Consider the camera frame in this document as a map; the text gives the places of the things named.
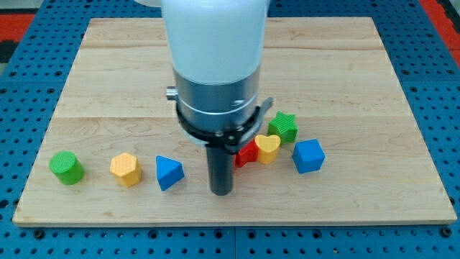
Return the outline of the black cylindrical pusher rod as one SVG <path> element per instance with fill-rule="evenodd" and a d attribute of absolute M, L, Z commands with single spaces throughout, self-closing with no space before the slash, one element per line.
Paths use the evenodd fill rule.
<path fill-rule="evenodd" d="M 233 189 L 234 156 L 221 148 L 206 148 L 210 190 L 225 196 Z"/>

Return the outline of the silver tool flange with clamp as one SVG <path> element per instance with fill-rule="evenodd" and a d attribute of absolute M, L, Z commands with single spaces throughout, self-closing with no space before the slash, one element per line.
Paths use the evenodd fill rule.
<path fill-rule="evenodd" d="M 258 134 L 273 98 L 257 104 L 259 70 L 232 83 L 198 83 L 173 72 L 167 88 L 186 137 L 197 145 L 236 154 Z"/>

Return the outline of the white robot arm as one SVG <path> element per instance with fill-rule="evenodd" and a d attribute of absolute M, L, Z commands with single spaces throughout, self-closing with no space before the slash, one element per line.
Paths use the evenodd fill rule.
<path fill-rule="evenodd" d="M 257 102 L 265 0 L 144 0 L 161 10 L 180 126 L 206 148 L 210 190 L 233 189 L 234 156 L 259 132 L 272 98 Z"/>

